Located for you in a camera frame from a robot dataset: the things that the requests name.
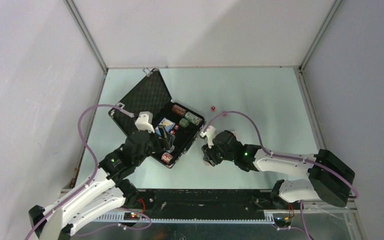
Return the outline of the black aluminium poker case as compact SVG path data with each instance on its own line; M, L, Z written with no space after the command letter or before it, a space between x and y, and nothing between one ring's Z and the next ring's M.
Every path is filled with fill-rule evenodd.
M202 122L199 125L189 122L188 127L181 127L179 121L184 118L184 116L179 116L172 112L173 105L179 105L186 109L187 112L191 112L202 118ZM134 131L139 131L135 126L135 121L140 112L151 112L153 114L152 125L155 129L155 134L157 124L159 124L163 118L167 118L168 120L173 121L176 125L179 125L179 129L173 134L175 136L173 143L174 150L165 151L162 147L161 152L152 153L149 156L169 169L172 168L179 158L189 150L191 145L197 139L199 131L205 124L205 118L201 114L173 100L163 76L157 68L152 69L137 85L135 85L117 103L117 106L134 114L134 117L129 117L115 108L112 108L108 112L112 120L127 137ZM106 159L116 168L140 165L146 157L128 156L124 153L124 144L125 143L123 143L119 149L109 153L106 156ZM170 153L173 156L169 164L166 164L161 160L161 157L165 152Z

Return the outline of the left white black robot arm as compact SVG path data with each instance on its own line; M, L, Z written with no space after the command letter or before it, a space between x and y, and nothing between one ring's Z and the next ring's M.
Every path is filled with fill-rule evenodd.
M144 160L174 147L175 136L162 125L133 131L114 151L96 164L92 174L54 203L35 205L29 212L31 231L44 239L44 229L55 225L55 240L68 240L86 224L118 207L133 208L139 191L128 180Z

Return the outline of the green white chip stack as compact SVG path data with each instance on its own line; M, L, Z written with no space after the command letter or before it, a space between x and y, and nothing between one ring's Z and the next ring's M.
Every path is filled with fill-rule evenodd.
M202 118L198 117L197 115L195 115L189 111L185 113L184 118L186 120L188 120L189 122L195 124L196 126L198 126L203 120Z

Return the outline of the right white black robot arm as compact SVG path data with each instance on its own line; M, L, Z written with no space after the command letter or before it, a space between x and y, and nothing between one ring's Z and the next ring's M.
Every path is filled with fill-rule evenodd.
M327 149L316 154L286 155L263 149L260 145L242 144L235 134L208 129L200 134L207 143L202 146L203 160L211 166L223 161L250 172L275 172L295 180L278 180L271 191L271 204L284 209L297 201L321 200L344 208L357 193L352 189L355 172Z

